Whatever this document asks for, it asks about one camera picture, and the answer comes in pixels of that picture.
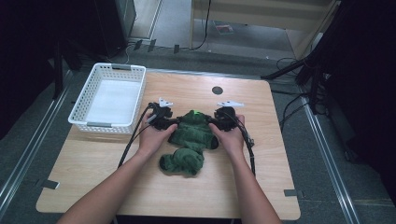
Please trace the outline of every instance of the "wooden table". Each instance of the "wooden table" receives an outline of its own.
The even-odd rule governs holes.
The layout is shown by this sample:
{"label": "wooden table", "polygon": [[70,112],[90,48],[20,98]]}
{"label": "wooden table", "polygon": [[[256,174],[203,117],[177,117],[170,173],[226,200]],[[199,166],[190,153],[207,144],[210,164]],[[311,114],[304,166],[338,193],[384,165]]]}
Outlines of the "wooden table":
{"label": "wooden table", "polygon": [[[215,86],[222,87],[223,94],[214,94]],[[191,109],[213,116],[218,102],[244,103],[245,107],[235,110],[246,116],[247,130],[256,144],[253,150],[257,179],[280,218],[299,218],[297,198],[284,193],[284,189],[294,189],[294,185],[267,82],[148,72],[140,113],[159,97],[175,104],[174,117]],[[65,212],[116,170],[129,138],[123,134],[82,133],[72,127],[49,176],[49,180],[60,182],[60,187],[43,189],[36,209],[43,213]],[[127,159],[134,155],[137,146],[138,140]],[[143,169],[119,215],[239,218],[233,171],[222,146],[205,149],[204,167],[194,177],[166,175],[160,170],[161,155],[176,149],[163,144]]]}

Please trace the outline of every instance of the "green fabric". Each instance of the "green fabric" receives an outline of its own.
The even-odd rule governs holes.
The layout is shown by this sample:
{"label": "green fabric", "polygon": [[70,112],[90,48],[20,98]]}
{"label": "green fabric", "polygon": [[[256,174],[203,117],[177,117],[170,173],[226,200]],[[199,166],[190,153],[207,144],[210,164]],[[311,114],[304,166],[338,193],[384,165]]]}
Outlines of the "green fabric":
{"label": "green fabric", "polygon": [[205,115],[191,110],[178,124],[168,142],[181,146],[174,154],[161,156],[160,167],[169,173],[196,175],[204,165],[203,149],[215,149],[219,141],[209,129]]}

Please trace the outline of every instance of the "black circular sticker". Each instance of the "black circular sticker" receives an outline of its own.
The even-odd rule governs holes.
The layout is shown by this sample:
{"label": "black circular sticker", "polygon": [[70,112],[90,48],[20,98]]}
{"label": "black circular sticker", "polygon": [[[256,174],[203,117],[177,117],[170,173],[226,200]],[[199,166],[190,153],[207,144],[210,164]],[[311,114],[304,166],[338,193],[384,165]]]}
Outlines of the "black circular sticker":
{"label": "black circular sticker", "polygon": [[222,88],[221,88],[221,87],[218,87],[218,86],[212,88],[212,91],[213,91],[213,93],[215,93],[216,95],[222,94]]}

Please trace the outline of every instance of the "white plastic basket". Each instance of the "white plastic basket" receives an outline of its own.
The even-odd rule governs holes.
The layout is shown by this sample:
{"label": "white plastic basket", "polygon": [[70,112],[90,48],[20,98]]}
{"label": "white plastic basket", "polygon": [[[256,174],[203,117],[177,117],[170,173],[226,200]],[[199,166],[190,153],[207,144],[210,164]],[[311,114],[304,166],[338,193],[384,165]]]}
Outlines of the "white plastic basket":
{"label": "white plastic basket", "polygon": [[146,67],[97,63],[68,121],[90,133],[132,133],[146,86]]}

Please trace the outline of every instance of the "hand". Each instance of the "hand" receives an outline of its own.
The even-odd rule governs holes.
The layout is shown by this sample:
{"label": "hand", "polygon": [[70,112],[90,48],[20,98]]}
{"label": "hand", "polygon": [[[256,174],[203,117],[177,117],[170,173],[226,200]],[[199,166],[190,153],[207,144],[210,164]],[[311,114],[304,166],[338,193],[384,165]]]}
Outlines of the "hand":
{"label": "hand", "polygon": [[[242,124],[245,124],[245,117],[243,115],[236,115],[236,117]],[[219,130],[219,128],[213,123],[209,123],[209,128],[223,144],[229,156],[241,154],[245,141],[239,128],[234,128],[229,132],[224,132]]]}
{"label": "hand", "polygon": [[140,126],[141,133],[139,136],[139,149],[137,152],[151,156],[158,150],[158,148],[160,148],[163,141],[177,129],[177,124],[172,124],[167,130],[159,131],[152,126],[148,127],[148,118],[149,114],[146,114],[142,119],[142,124]]}

